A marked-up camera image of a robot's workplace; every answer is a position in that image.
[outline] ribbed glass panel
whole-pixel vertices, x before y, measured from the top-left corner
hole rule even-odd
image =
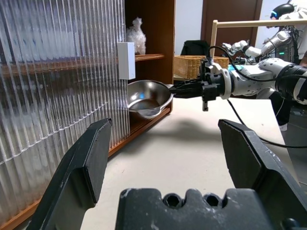
[[[112,118],[111,148],[129,134],[125,27],[124,0],[0,0],[0,225],[92,122]]]

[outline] black cable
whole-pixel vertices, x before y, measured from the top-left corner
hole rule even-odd
[[[275,50],[271,51],[270,53],[266,54],[267,55],[271,55],[271,54],[275,54]]]
[[[245,123],[244,123],[243,120],[240,118],[239,114],[237,113],[237,111],[236,111],[235,107],[233,106],[233,104],[231,103],[231,101],[228,100],[228,99],[227,99],[227,101],[228,101],[228,103],[230,104],[232,110],[235,112],[235,114],[236,114],[237,118],[239,119],[239,121],[240,121],[243,125],[245,125]],[[279,143],[275,143],[275,142],[266,140],[266,139],[261,138],[261,137],[259,137],[259,138],[260,138],[260,140],[262,140],[263,142],[266,142],[266,143],[268,143],[268,144],[275,145],[275,146],[278,146],[278,147],[282,147],[282,148],[290,148],[290,149],[307,149],[307,146],[282,145],[282,144],[279,144]]]
[[[246,58],[246,60],[248,61],[248,63],[251,65],[251,66],[255,66],[255,65],[257,65],[258,63],[257,62],[255,62],[255,63],[252,63],[248,58]]]
[[[283,98],[283,102],[282,102],[282,105],[280,106],[279,110],[277,111],[275,117],[278,116],[279,112],[281,111],[282,107],[283,107],[283,104],[284,104],[284,98]]]
[[[229,61],[230,61],[230,64],[232,65],[232,67],[240,74],[242,75],[243,77],[245,77],[246,79],[249,79],[251,81],[260,81],[260,82],[268,82],[268,81],[275,81],[276,79],[275,78],[272,78],[272,79],[267,79],[267,80],[260,80],[260,79],[255,79],[255,78],[251,78],[247,75],[245,75],[244,73],[242,73],[234,64],[234,61],[231,59],[229,53],[227,52],[227,50],[223,49],[222,47],[219,47],[219,46],[211,46],[209,47],[208,49],[208,53],[209,53],[209,57],[210,57],[210,50],[213,49],[213,48],[216,48],[216,49],[220,49],[222,50],[225,55],[228,57]]]

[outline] white wall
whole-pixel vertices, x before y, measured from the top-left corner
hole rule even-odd
[[[287,0],[263,0],[260,12],[260,20],[269,20],[271,11],[281,4],[287,3]],[[266,38],[271,38],[278,32],[278,28],[266,28],[265,26],[258,27],[257,38],[256,38],[256,48],[262,48],[263,41]]]
[[[200,40],[203,0],[176,0],[175,55],[187,40]]]

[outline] stainless steel bowl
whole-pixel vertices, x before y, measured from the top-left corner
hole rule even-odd
[[[172,86],[154,80],[130,83],[128,85],[129,111],[145,119],[160,115],[173,99],[173,95],[168,90]]]

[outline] brown door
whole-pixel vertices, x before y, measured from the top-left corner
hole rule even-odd
[[[212,22],[259,20],[262,0],[204,0],[201,25],[201,39],[210,44]],[[250,40],[255,45],[257,27],[221,28],[217,30],[216,45],[233,44],[241,40]]]

